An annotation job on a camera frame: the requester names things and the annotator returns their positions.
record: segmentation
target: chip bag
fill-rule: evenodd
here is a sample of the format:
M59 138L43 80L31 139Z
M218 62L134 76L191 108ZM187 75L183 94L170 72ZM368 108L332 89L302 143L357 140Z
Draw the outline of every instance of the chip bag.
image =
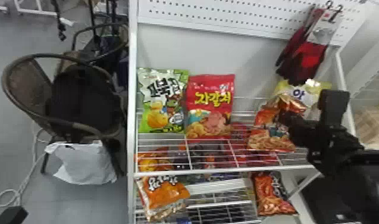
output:
M145 176L136 180L142 206L148 221L161 220L186 207L189 191L177 176Z
M138 169L141 172L173 170L172 162L166 159L167 153L168 147L138 153ZM184 209L183 200L190 197L189 191L174 175L145 176L136 179L136 185L149 222Z
M288 128L278 122L280 110L303 114L307 106L287 94L271 98L257 112L248 140L249 150L292 152L295 145L289 140Z
M138 169L140 172L173 170L172 162L166 157L168 157L168 147L160 147L155 151L138 152Z
M331 89L331 87L332 84L328 82L317 82L313 79L308 79L301 86L292 86L288 83L288 80L281 80L275 87L273 95L288 94L295 97L307 106L308 109L303 113L303 117L308 117L312 111L319 111L315 105L318 102L321 91Z
M260 216L274 214L296 214L288 201L287 192L279 172L258 172L253 174L253 184L257 198L257 212Z
M234 79L234 74L189 77L187 138L229 137Z
M143 94L140 133L180 133L184 131L181 106L188 81L187 70L137 69L139 91Z

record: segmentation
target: wicker chair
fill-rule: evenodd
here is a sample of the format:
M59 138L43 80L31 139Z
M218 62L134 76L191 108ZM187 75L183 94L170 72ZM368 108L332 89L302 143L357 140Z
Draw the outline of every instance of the wicker chair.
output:
M116 172L123 173L121 171L117 158L110 149L111 145L116 145L115 137L120 133L122 129L121 117L118 116L116 118L115 125L113 127L110 127L110 129L108 129L106 132L102 133L96 128L82 123L76 123L67 120L61 120L56 117L47 116L46 105L47 101L52 96L52 83L37 62L37 58L56 58L59 60L67 60L83 66L88 66L99 71L99 74L104 75L105 79L112 83L110 74L99 67L90 66L76 58L68 57L65 55L32 54L18 58L5 68L2 75L2 89L14 105L25 112L42 129L44 129L52 136L51 142L65 141L64 138L57 136L57 134L52 130L51 123L82 130L88 133L88 136L84 136L82 139L82 143L100 139L111 154L112 164L116 169ZM49 154L45 154L41 173L45 172L45 167L48 159Z
M101 29L99 36L93 37L92 41L88 43L84 49L76 49L76 44L79 35L96 29ZM74 34L73 43L71 44L71 51L76 51L78 53L71 54L70 52L69 54L72 57L79 58L82 61L85 61L89 64L102 67L109 74L113 74L115 72L116 66L121 58L122 53L124 51L126 52L126 54L128 53L128 48L126 48L126 45L128 43L127 35L128 30L123 23L104 23L96 26L90 26L85 29L79 30ZM119 38L112 39L112 42L109 43L112 46L112 49L110 49L107 52L100 52L99 55L95 55L94 51L100 50L100 47L96 46L95 42L100 41L100 38L105 38L107 36L118 36Z

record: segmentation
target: backpack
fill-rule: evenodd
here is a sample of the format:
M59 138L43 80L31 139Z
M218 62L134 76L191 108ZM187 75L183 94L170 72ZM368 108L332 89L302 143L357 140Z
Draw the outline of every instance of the backpack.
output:
M51 117L82 123L102 133L109 130L121 114L120 100L113 93L112 83L93 67L77 64L55 77L47 111ZM51 126L57 135L72 143L93 135L56 123Z

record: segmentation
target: concrete floor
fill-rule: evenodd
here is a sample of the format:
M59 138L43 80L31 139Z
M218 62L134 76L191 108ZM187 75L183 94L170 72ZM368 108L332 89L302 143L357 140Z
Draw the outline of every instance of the concrete floor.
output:
M66 1L64 9L74 5L76 2ZM67 11L64 17L77 21L82 21L82 18L88 21L89 18L83 6ZM67 39L60 42L52 17L19 16L15 11L9 16L0 13L0 78L4 67L20 56L68 50L74 30L67 29ZM55 63L41 62L50 76ZM30 124L31 120L10 103L0 86L0 192L8 188L17 189L31 168ZM43 151L43 146L39 147L39 151ZM55 171L58 166L59 161L51 157L49 171ZM120 178L117 183L102 186L76 186L59 181L52 175L41 175L37 169L23 195L23 206L29 212L24 222L27 224L121 224L127 217L126 179Z

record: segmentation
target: wire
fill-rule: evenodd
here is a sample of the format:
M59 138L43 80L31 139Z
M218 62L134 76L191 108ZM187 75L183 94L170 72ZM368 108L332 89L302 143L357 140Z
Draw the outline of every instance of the wire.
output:
M27 188L28 183L30 182L31 175L34 172L36 165L38 165L38 163L41 161L41 159L45 156L45 153L43 153L39 158L36 158L36 145L37 145L37 143L38 142L48 143L48 141L41 140L38 138L39 135L44 131L44 129L41 128L37 132L34 132L33 124L34 124L34 121L32 121L32 123L31 123L31 132L33 134L33 141L32 141L32 146L31 146L32 163L33 163L32 167L31 167L28 175L26 176L26 178L24 178L24 180L22 181L22 183L20 184L20 186L18 187L17 190L16 189L6 189L6 190L0 192L0 199L3 197L3 195L5 195L7 193L13 194L12 198L8 202L6 202L4 204L0 203L0 207L7 207L7 206L10 206L12 203L13 203L13 206L20 206L21 205L21 196L23 195L25 189Z

